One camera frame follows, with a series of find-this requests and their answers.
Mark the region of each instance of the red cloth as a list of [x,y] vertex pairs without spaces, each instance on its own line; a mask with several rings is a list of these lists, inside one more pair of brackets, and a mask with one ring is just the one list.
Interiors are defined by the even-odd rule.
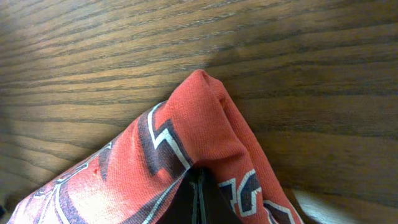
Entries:
[[156,223],[193,166],[211,170],[243,223],[302,223],[223,84],[203,70],[25,198],[9,223]]

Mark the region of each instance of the fabric fold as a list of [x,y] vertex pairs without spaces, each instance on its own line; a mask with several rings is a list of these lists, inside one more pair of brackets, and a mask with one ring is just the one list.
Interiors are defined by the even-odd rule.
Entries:
[[157,223],[188,170],[201,167],[243,223],[302,223],[223,84],[203,70],[25,198],[9,223]]

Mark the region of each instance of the wood grain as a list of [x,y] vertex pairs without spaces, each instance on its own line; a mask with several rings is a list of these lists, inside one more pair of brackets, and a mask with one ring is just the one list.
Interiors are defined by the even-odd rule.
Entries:
[[0,198],[12,209],[204,68],[306,222],[397,223],[396,9],[393,0],[1,1]]

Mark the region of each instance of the graphic print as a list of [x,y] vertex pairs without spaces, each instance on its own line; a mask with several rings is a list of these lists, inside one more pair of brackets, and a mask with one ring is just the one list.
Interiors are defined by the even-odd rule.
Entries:
[[[113,139],[98,152],[94,153],[90,157],[86,158],[84,161],[81,161],[75,167],[72,167],[70,170],[57,177],[51,183],[46,184],[45,186],[34,192],[34,194],[27,201],[25,208],[28,208],[28,206],[36,200],[42,201],[40,206],[40,212],[37,214],[34,220],[35,224],[41,224],[43,222],[44,216],[51,202],[53,202],[53,204],[55,205],[55,211],[61,223],[86,223],[84,219],[82,219],[82,217],[79,215],[77,209],[73,206],[73,203],[69,198],[68,181],[81,171],[87,169],[90,165],[90,162],[98,156],[101,157],[103,161],[109,161],[108,157],[110,156],[111,150],[118,137]],[[100,163],[99,166],[101,168],[101,176],[104,180],[106,180],[108,163],[102,162],[102,164]]]
[[264,201],[264,207],[271,212],[272,216],[278,220],[280,224],[295,224],[290,209],[271,202],[270,200]]
[[236,203],[238,203],[239,213],[242,217],[253,215],[257,212],[257,194],[261,194],[261,186],[254,169],[244,175],[238,191],[236,191],[235,178],[219,183],[218,187],[224,197],[230,201],[234,213],[236,213]]
[[155,175],[161,169],[173,177],[180,177],[192,166],[171,119],[155,128],[155,114],[163,103],[144,113],[139,120],[139,133],[149,172]]

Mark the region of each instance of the black object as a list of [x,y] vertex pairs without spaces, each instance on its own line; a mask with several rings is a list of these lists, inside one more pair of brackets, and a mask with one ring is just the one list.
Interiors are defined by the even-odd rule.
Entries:
[[187,172],[170,207],[157,223],[242,224],[207,169]]
[[6,214],[6,210],[0,205],[0,220],[3,218],[3,216]]

